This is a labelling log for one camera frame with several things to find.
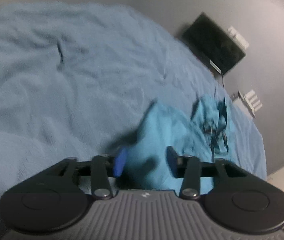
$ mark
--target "blue bed sheet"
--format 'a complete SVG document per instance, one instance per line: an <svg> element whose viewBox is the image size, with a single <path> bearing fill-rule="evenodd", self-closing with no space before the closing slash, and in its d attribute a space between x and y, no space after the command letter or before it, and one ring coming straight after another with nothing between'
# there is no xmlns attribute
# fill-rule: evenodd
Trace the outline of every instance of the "blue bed sheet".
<svg viewBox="0 0 284 240"><path fill-rule="evenodd" d="M155 99L191 116L211 73L163 28L126 6L38 3L0 10L0 196L68 156L108 153ZM261 134L230 106L241 167L266 177ZM0 235L6 231L0 220Z"/></svg>

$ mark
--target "cable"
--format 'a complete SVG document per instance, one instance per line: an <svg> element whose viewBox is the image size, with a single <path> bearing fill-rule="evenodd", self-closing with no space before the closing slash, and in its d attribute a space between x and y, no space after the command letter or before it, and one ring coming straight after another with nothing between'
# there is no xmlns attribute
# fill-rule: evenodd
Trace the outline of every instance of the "cable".
<svg viewBox="0 0 284 240"><path fill-rule="evenodd" d="M224 81L223 81L223 75L222 75L222 85L223 85L223 88L224 88Z"/></svg>

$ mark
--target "teal cloth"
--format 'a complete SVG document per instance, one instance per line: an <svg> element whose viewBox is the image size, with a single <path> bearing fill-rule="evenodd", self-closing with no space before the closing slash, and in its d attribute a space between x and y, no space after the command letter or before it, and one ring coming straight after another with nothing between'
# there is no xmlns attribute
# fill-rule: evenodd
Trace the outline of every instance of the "teal cloth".
<svg viewBox="0 0 284 240"><path fill-rule="evenodd" d="M217 136L205 133L207 127L220 132ZM183 178L172 176L166 148L173 146L179 155L196 156L202 162L224 158L239 165L232 133L234 124L225 99L217 101L203 96L191 119L178 109L156 102L138 129L137 143L128 149L125 171L139 188L173 189L179 194ZM201 194L208 193L212 187L212 178L201 178Z"/></svg>

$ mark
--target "silver bolt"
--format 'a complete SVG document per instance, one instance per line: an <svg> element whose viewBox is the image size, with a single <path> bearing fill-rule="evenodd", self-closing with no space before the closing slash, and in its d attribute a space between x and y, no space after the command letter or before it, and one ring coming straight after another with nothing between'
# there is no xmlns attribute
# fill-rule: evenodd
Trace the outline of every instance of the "silver bolt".
<svg viewBox="0 0 284 240"><path fill-rule="evenodd" d="M105 198L108 197L111 194L111 192L106 188L99 188L95 190L94 195L98 198Z"/></svg>
<svg viewBox="0 0 284 240"><path fill-rule="evenodd" d="M186 189L183 189L182 195L187 199L195 199L198 197L199 192L193 188L186 188Z"/></svg>

